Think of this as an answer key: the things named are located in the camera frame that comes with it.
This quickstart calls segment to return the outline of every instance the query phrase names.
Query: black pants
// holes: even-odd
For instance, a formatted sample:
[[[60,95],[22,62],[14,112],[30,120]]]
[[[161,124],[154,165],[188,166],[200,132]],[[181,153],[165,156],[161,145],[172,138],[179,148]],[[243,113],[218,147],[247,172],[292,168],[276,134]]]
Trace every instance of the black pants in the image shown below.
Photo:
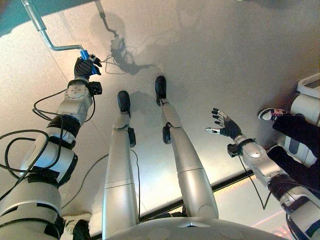
[[[288,137],[306,145],[317,158],[315,164],[311,167],[306,167],[303,164],[295,161],[289,156],[286,151],[278,146],[273,148],[268,156],[291,178],[299,184],[306,185],[313,189],[320,189],[320,164],[319,164],[319,141],[320,128],[306,122],[303,117],[298,115],[285,114],[273,124],[273,129],[287,135]],[[320,194],[312,191],[318,198]]]
[[[73,229],[73,240],[91,240],[89,224],[85,220],[79,220]]]

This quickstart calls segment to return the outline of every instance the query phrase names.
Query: metal handle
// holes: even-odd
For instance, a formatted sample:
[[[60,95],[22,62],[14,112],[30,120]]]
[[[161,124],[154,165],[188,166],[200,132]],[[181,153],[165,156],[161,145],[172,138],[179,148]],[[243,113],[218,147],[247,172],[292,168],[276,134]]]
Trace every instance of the metal handle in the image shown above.
[[[54,46],[52,42],[50,41],[50,38],[48,37],[46,33],[46,25],[42,21],[42,18],[36,9],[36,6],[34,5],[32,0],[21,0],[26,12],[28,13],[31,21],[34,24],[34,27],[37,31],[39,31],[44,39],[44,42],[47,44],[47,46],[54,50],[54,51],[63,51],[63,50],[71,50],[71,49],[79,49],[81,51],[84,51],[85,49],[81,45],[67,45],[67,46]]]

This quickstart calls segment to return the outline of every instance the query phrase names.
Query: shoe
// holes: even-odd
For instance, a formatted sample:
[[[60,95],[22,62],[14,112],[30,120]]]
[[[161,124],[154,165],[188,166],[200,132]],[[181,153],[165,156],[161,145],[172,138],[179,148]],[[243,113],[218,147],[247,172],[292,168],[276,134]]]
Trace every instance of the shoe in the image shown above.
[[[265,108],[259,114],[258,118],[266,121],[276,121],[278,117],[286,114],[287,112],[283,109],[277,108]]]
[[[74,232],[75,226],[79,220],[84,220],[89,222],[91,217],[92,217],[91,213],[88,213],[88,212],[80,215],[74,215],[74,216],[72,215],[63,216],[62,218],[65,220],[64,229],[67,231],[69,235],[72,235]]]
[[[164,76],[158,76],[155,80],[156,104],[161,106],[160,99],[167,98],[167,81]]]
[[[127,91],[120,91],[118,92],[118,106],[120,108],[120,111],[122,113],[128,113],[130,115],[130,97],[129,97],[129,93]]]

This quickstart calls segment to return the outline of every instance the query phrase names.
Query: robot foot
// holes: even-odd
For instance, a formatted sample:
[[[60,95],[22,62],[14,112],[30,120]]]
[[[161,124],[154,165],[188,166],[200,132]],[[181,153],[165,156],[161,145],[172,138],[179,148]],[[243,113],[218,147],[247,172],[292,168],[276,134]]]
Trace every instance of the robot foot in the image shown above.
[[[160,99],[167,97],[167,81],[164,76],[158,76],[155,80],[155,93],[156,93],[156,104],[161,106]]]
[[[128,113],[130,115],[130,97],[127,91],[120,91],[118,92],[118,106],[122,113]]]

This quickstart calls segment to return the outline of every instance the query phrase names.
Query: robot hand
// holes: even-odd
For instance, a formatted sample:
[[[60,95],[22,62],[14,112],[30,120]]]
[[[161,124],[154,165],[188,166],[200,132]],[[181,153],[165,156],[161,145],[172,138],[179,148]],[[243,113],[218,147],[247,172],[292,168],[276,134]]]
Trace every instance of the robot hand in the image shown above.
[[[100,59],[93,54],[91,54],[89,58],[86,60],[83,60],[81,57],[78,57],[74,65],[74,76],[89,79],[89,77],[92,75],[93,67],[95,68],[97,74],[101,75],[99,68],[94,64],[99,67],[102,67]]]
[[[214,108],[211,113],[213,114],[212,117],[217,119],[214,123],[220,125],[222,128],[207,127],[205,129],[207,133],[224,135],[233,140],[242,134],[240,127],[223,111]]]

